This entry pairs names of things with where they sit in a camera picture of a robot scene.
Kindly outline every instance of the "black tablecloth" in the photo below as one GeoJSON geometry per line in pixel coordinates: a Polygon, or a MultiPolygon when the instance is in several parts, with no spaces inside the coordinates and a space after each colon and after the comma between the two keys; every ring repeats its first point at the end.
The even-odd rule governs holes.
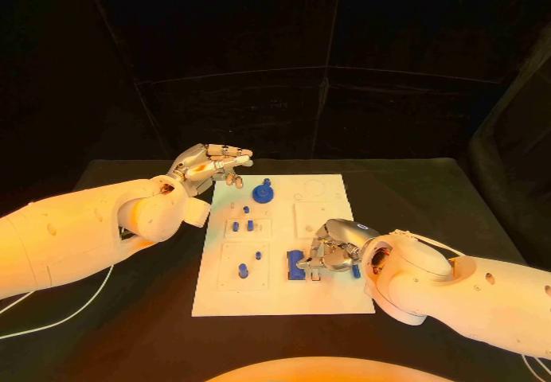
{"type": "MultiPolygon", "coordinates": [[[[76,189],[152,177],[170,164],[92,161],[76,189]]],[[[451,159],[257,160],[239,173],[341,173],[356,221],[523,263],[451,159]]],[[[211,189],[200,198],[210,200],[211,189]]],[[[164,243],[115,265],[103,291],[70,321],[0,341],[0,380],[203,380],[255,362],[302,356],[364,358],[452,380],[530,378],[519,355],[462,338],[431,318],[408,326],[377,307],[374,314],[191,318],[203,240],[204,228],[181,226],[164,243]]],[[[0,317],[0,334],[66,317],[103,275],[35,292],[0,317]]]]}

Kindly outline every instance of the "screw hole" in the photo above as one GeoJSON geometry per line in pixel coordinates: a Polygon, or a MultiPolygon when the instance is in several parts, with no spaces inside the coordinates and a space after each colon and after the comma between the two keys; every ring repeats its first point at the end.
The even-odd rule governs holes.
{"type": "Polygon", "coordinates": [[[495,278],[491,273],[485,273],[485,281],[493,285],[495,283],[495,278]]]}

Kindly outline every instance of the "black backdrop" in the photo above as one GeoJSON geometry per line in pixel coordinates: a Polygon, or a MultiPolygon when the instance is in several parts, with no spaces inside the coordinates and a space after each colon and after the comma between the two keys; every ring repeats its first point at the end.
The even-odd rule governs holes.
{"type": "Polygon", "coordinates": [[[547,1],[2,2],[2,212],[92,158],[455,157],[547,1]]]}

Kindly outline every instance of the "blue object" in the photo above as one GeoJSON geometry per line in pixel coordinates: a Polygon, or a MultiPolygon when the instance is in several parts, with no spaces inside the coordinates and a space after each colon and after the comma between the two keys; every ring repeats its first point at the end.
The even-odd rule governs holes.
{"type": "Polygon", "coordinates": [[[353,274],[354,279],[358,279],[361,277],[361,275],[358,273],[358,266],[357,265],[351,265],[351,274],[353,274]]]}
{"type": "Polygon", "coordinates": [[[252,199],[256,203],[266,203],[272,199],[272,188],[269,187],[269,179],[263,179],[263,183],[255,187],[252,190],[252,199]]]}
{"type": "Polygon", "coordinates": [[[249,272],[246,271],[246,266],[243,264],[239,264],[239,278],[246,279],[247,275],[249,272]]]}
{"type": "Polygon", "coordinates": [[[301,260],[302,254],[301,251],[288,251],[286,252],[286,261],[289,263],[289,273],[288,273],[288,279],[289,280],[304,280],[305,279],[305,272],[302,269],[299,269],[295,266],[295,262],[301,260]]]}

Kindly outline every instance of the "white robotic arm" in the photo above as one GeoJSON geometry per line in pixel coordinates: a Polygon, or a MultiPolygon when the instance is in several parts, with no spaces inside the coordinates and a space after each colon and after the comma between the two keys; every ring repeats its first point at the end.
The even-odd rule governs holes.
{"type": "Polygon", "coordinates": [[[0,298],[70,283],[168,239],[181,221],[201,227],[211,179],[242,187],[233,173],[249,150],[195,145],[167,175],[84,189],[30,203],[0,219],[0,298]]]}
{"type": "Polygon", "coordinates": [[[551,273],[465,256],[409,232],[380,235],[330,219],[296,267],[345,271],[361,261],[364,293],[400,322],[438,319],[465,337],[551,359],[551,273]],[[446,259],[420,241],[458,254],[446,259]]]}

